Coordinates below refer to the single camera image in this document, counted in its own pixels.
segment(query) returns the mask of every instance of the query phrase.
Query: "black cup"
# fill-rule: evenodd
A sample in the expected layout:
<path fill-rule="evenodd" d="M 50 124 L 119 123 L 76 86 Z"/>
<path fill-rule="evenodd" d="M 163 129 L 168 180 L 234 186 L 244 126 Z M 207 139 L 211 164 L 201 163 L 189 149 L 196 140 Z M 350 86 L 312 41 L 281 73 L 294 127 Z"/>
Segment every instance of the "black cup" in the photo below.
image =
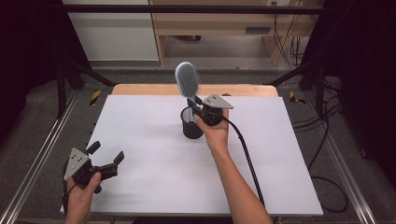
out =
<path fill-rule="evenodd" d="M 204 134 L 195 123 L 194 115 L 192 114 L 191 108 L 184 108 L 180 113 L 180 117 L 181 122 L 183 123 L 183 133 L 186 137 L 190 139 L 197 139 Z"/>

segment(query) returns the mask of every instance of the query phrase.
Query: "wooden table edge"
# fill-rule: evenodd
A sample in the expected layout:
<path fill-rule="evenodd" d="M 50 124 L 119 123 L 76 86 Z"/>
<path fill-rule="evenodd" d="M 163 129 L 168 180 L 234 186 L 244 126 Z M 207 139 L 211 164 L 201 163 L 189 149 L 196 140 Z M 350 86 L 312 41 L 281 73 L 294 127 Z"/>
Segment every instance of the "wooden table edge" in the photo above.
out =
<path fill-rule="evenodd" d="M 232 96 L 270 96 L 277 97 L 277 91 L 270 85 L 253 84 L 204 84 L 199 95 L 230 94 Z M 118 84 L 112 95 L 180 95 L 177 84 Z"/>

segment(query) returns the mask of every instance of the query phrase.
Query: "wire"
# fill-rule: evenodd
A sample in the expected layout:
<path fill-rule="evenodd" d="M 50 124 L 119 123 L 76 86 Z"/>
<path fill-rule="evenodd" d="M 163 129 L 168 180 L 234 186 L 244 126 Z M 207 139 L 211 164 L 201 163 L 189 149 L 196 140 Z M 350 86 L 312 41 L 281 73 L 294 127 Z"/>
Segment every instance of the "wire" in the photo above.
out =
<path fill-rule="evenodd" d="M 63 180 L 63 184 L 64 184 L 64 195 L 67 195 L 67 183 L 64 180 L 64 174 L 66 173 L 66 168 L 67 168 L 67 164 L 69 163 L 69 160 L 66 160 L 64 162 L 64 168 L 63 168 L 63 172 L 62 172 L 62 180 Z"/>
<path fill-rule="evenodd" d="M 295 53 L 295 55 L 296 55 L 296 64 L 299 64 L 298 63 L 298 57 L 297 57 L 299 48 L 300 48 L 300 37 L 297 37 L 297 45 L 296 45 L 296 53 Z"/>
<path fill-rule="evenodd" d="M 340 105 L 340 104 L 334 105 L 333 107 L 331 107 L 331 108 L 328 110 L 328 109 L 327 109 L 328 103 L 329 103 L 332 99 L 335 99 L 335 98 L 337 98 L 337 97 L 338 97 L 338 95 L 334 95 L 334 96 L 332 96 L 331 98 L 329 98 L 329 99 L 326 101 L 326 103 L 325 103 L 324 120 L 323 120 L 322 123 L 324 123 L 324 122 L 326 123 L 326 130 L 325 130 L 325 133 L 323 134 L 323 138 L 322 138 L 322 140 L 321 140 L 321 142 L 320 142 L 320 144 L 319 144 L 319 146 L 318 146 L 318 149 L 317 149 L 317 151 L 316 151 L 316 153 L 315 153 L 313 159 L 311 160 L 311 162 L 309 162 L 309 164 L 308 164 L 308 166 L 307 166 L 308 172 L 310 171 L 310 169 L 311 169 L 311 167 L 312 167 L 314 161 L 317 159 L 319 152 L 323 149 L 323 144 L 324 144 L 324 142 L 325 142 L 325 140 L 326 140 L 326 137 L 327 137 L 327 135 L 328 135 L 328 133 L 329 133 L 329 127 L 330 127 L 330 126 L 329 126 L 329 117 L 332 116 L 333 114 L 335 114 L 338 110 L 335 111 L 335 112 L 333 112 L 332 114 L 330 114 L 330 112 L 331 112 L 334 108 L 336 108 L 337 106 Z M 341 209 L 332 209 L 332 208 L 329 208 L 329 207 L 323 205 L 322 203 L 320 203 L 320 206 L 321 206 L 323 209 L 325 209 L 325 210 L 327 210 L 327 211 L 329 211 L 329 212 L 334 212 L 334 213 L 343 213 L 343 212 L 345 212 L 345 211 L 347 210 L 347 208 L 349 207 L 349 200 L 348 200 L 347 194 L 344 192 L 344 190 L 343 190 L 337 183 L 331 181 L 331 180 L 328 179 L 328 178 L 322 177 L 322 176 L 315 176 L 315 175 L 314 175 L 314 176 L 311 176 L 311 179 L 320 179 L 320 180 L 327 181 L 327 182 L 333 184 L 334 186 L 336 186 L 336 187 L 341 191 L 341 193 L 343 194 L 344 201 L 345 201 L 345 205 L 344 205 Z"/>
<path fill-rule="evenodd" d="M 248 154 L 248 147 L 247 147 L 247 144 L 245 143 L 244 137 L 242 136 L 242 134 L 239 132 L 238 128 L 232 122 L 230 122 L 228 119 L 226 119 L 222 115 L 220 117 L 223 120 L 227 121 L 227 123 L 229 123 L 231 126 L 233 126 L 233 128 L 236 131 L 236 133 L 238 134 L 238 138 L 239 138 L 239 140 L 241 140 L 242 147 L 243 147 L 243 149 L 245 151 L 245 155 L 247 157 L 248 167 L 250 168 L 250 172 L 251 172 L 251 175 L 253 177 L 254 185 L 256 186 L 256 190 L 257 190 L 257 193 L 259 195 L 260 202 L 262 202 L 262 205 L 264 205 L 264 207 L 265 207 L 264 198 L 262 197 L 262 189 L 260 188 L 260 184 L 259 184 L 259 181 L 257 179 L 256 172 L 254 171 L 253 164 L 251 163 L 251 159 L 250 159 L 250 156 Z"/>
<path fill-rule="evenodd" d="M 334 112 L 332 112 L 332 113 L 329 115 L 329 117 L 331 117 L 332 115 L 334 115 L 335 113 L 337 113 L 337 112 L 340 111 L 340 110 L 341 110 L 340 108 L 337 108 L 337 110 L 334 111 Z M 309 129 L 305 129 L 305 130 L 302 130 L 302 131 L 294 131 L 294 132 L 295 132 L 295 133 L 304 133 L 304 132 L 308 132 L 308 131 L 311 131 L 311 130 L 317 128 L 318 126 L 322 125 L 323 123 L 324 123 L 324 121 L 322 121 L 320 124 L 317 124 L 317 125 L 315 125 L 315 126 L 309 128 Z"/>
<path fill-rule="evenodd" d="M 326 88 L 326 91 L 330 92 L 333 95 L 336 95 L 341 91 L 340 89 L 334 87 L 326 78 L 324 79 L 324 87 Z"/>
<path fill-rule="evenodd" d="M 329 111 L 327 111 L 327 113 L 329 114 L 329 115 L 328 115 L 328 118 L 331 117 L 331 116 L 333 116 L 336 112 L 339 111 L 339 109 L 338 109 L 338 110 L 336 110 L 336 111 L 330 113 L 332 110 L 334 110 L 334 109 L 335 109 L 337 106 L 339 106 L 339 105 L 340 105 L 340 104 L 334 105 L 332 108 L 329 109 Z M 314 124 L 315 122 L 322 120 L 322 119 L 320 119 L 320 118 L 318 118 L 318 117 L 313 117 L 313 118 L 308 119 L 308 120 L 296 121 L 296 122 L 293 122 L 293 123 L 297 123 L 297 122 L 308 122 L 308 121 L 310 121 L 310 120 L 312 120 L 312 119 L 315 119 L 315 120 L 313 120 L 313 121 L 311 121 L 311 122 L 309 122 L 309 123 L 307 123 L 307 124 L 301 125 L 301 126 L 295 126 L 295 127 L 293 127 L 293 129 L 300 129 L 300 128 L 308 127 L 309 125 Z"/>
<path fill-rule="evenodd" d="M 70 194 L 70 191 L 72 191 L 72 189 L 77 185 L 77 183 L 75 185 L 73 185 L 73 187 L 67 192 L 67 194 Z"/>
<path fill-rule="evenodd" d="M 330 179 L 328 179 L 328 178 L 325 178 L 325 177 L 323 177 L 323 176 L 318 176 L 318 175 L 312 175 L 312 176 L 311 176 L 311 179 L 320 179 L 320 180 L 324 180 L 324 181 L 327 181 L 327 182 L 333 184 L 334 186 L 336 186 L 336 187 L 341 191 L 341 193 L 342 193 L 343 196 L 344 196 L 345 205 L 344 205 L 343 208 L 341 208 L 341 209 L 332 209 L 332 208 L 329 208 L 329 207 L 327 207 L 327 206 L 324 206 L 324 205 L 321 203 L 320 206 L 321 206 L 323 209 L 325 209 L 325 210 L 327 210 L 327 211 L 330 211 L 330 212 L 334 212 L 334 213 L 343 213 L 343 212 L 345 212 L 345 211 L 347 210 L 347 208 L 349 207 L 349 200 L 348 200 L 347 194 L 344 192 L 344 190 L 343 190 L 337 183 L 335 183 L 334 181 L 332 181 L 332 180 L 330 180 Z"/>
<path fill-rule="evenodd" d="M 312 120 L 312 119 L 317 119 L 317 118 L 318 118 L 318 117 L 314 116 L 313 118 L 310 118 L 310 119 L 300 120 L 300 121 L 294 121 L 294 122 L 292 122 L 292 124 L 293 124 L 293 123 L 304 123 L 304 122 L 308 122 L 308 121 L 310 121 L 310 120 Z"/>
<path fill-rule="evenodd" d="M 290 52 L 291 52 L 291 48 L 289 48 L 289 61 L 291 62 Z"/>
<path fill-rule="evenodd" d="M 277 14 L 274 14 L 274 40 L 277 49 L 279 50 L 280 54 L 282 55 L 283 59 L 286 63 L 292 64 L 289 59 L 287 58 L 285 52 L 283 51 L 284 46 L 282 45 L 282 41 L 280 40 L 279 34 L 277 33 L 277 22 L 276 22 Z"/>

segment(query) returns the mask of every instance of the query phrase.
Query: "hairbrush bristles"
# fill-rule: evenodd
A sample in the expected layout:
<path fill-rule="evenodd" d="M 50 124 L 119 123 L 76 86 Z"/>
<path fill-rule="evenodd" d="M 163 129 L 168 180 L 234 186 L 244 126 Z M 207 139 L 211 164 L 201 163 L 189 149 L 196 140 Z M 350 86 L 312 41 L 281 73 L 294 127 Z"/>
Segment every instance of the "hairbrush bristles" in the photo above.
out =
<path fill-rule="evenodd" d="M 175 71 L 175 78 L 180 94 L 195 102 L 193 99 L 201 84 L 201 79 L 195 67 L 187 62 L 179 64 Z"/>

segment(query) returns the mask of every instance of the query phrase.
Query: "table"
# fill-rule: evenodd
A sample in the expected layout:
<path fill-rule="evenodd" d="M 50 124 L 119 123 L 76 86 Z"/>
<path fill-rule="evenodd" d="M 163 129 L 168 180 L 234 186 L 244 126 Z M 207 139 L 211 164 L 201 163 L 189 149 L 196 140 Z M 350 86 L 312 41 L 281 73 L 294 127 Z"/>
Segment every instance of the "table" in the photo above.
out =
<path fill-rule="evenodd" d="M 276 89 L 203 85 L 199 96 L 204 98 L 213 91 L 232 95 L 225 98 L 234 105 L 230 120 L 245 137 L 269 214 L 322 215 Z M 119 175 L 106 180 L 103 191 L 93 198 L 93 213 L 134 217 L 229 215 L 205 139 L 187 139 L 182 133 L 179 113 L 185 106 L 186 99 L 175 84 L 120 84 L 114 88 L 90 140 L 90 144 L 100 141 L 102 146 L 91 158 L 95 165 L 104 165 L 123 150 L 125 160 L 119 166 Z M 256 191 L 233 130 L 229 149 L 241 175 Z"/>

